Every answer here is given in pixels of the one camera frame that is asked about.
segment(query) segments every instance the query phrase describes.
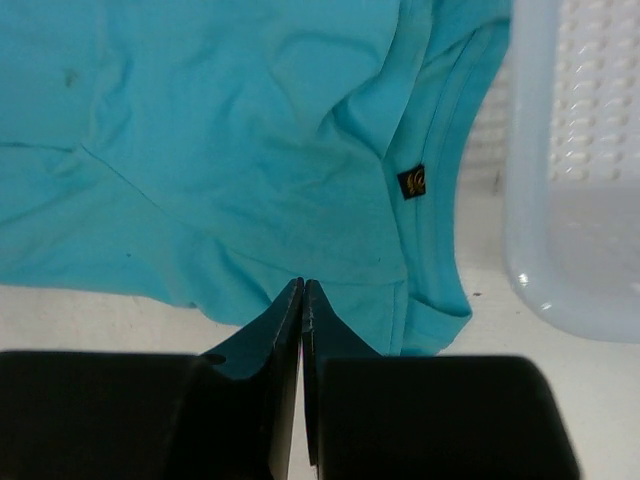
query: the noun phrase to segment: turquoise t-shirt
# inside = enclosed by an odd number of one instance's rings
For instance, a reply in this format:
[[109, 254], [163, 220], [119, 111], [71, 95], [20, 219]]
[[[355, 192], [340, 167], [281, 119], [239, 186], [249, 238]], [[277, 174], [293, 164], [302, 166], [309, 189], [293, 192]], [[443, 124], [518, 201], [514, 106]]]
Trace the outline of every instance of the turquoise t-shirt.
[[[509, 0], [0, 11], [0, 283], [241, 325], [315, 278], [392, 354], [435, 353], [470, 318], [456, 177]], [[420, 166], [405, 199], [398, 175]]]

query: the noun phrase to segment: fabric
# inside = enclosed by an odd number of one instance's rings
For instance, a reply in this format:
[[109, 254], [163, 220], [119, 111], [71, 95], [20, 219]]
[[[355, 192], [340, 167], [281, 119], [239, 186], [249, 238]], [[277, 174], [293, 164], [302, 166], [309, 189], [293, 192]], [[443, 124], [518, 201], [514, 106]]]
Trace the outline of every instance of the fabric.
[[[471, 312], [465, 139], [508, 0], [0, 0], [0, 282], [219, 322], [295, 276], [381, 353]], [[426, 194], [397, 175], [424, 165]]]

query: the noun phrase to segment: white table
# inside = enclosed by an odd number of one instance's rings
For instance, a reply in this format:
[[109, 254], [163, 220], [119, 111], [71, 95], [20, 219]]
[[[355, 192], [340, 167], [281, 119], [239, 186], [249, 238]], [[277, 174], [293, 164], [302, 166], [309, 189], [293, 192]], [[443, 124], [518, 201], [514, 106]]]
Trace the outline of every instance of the white table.
[[[510, 290], [500, 251], [500, 169], [474, 163], [461, 175], [457, 255], [475, 314], [446, 353], [532, 359], [556, 395], [583, 478], [637, 480], [640, 345], [567, 335], [536, 318]], [[201, 352], [235, 330], [145, 298], [0, 287], [0, 349]], [[290, 477], [310, 480], [301, 392]]]

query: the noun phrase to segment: white surface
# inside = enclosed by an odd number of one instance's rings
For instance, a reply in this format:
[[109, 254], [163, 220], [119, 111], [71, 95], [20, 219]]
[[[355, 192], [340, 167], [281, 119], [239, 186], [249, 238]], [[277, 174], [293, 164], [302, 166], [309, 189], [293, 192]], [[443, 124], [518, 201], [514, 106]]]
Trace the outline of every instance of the white surface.
[[[563, 333], [536, 318], [511, 291], [501, 262], [500, 170], [500, 164], [473, 162], [460, 179], [458, 262], [475, 313], [446, 353], [531, 358], [556, 394], [584, 478], [637, 480], [640, 346]], [[0, 288], [0, 349], [201, 352], [233, 331], [197, 311], [144, 298]], [[299, 394], [290, 478], [311, 480], [301, 401]]]
[[515, 6], [509, 276], [553, 325], [640, 342], [640, 0]]

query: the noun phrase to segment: black clamp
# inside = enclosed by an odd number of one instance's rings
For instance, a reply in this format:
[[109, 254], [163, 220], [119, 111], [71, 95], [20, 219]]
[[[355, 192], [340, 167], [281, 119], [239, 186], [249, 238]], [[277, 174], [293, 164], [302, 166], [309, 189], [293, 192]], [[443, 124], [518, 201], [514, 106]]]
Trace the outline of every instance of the black clamp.
[[285, 480], [300, 340], [321, 480], [577, 479], [519, 357], [384, 357], [292, 280], [202, 355], [0, 354], [0, 479]]

